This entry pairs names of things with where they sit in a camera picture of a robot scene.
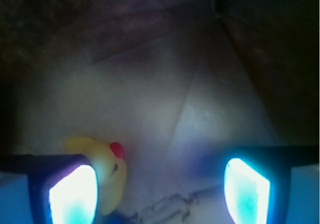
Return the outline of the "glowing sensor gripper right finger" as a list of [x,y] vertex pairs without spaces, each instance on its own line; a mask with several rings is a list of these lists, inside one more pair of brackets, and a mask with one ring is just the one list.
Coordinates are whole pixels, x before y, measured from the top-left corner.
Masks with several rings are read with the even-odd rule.
[[223,189],[234,223],[319,223],[317,146],[243,146],[226,159]]

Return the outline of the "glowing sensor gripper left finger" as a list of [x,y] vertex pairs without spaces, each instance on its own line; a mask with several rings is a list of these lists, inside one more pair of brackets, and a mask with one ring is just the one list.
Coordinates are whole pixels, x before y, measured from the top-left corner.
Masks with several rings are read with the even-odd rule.
[[98,179],[74,155],[2,155],[1,223],[93,223]]

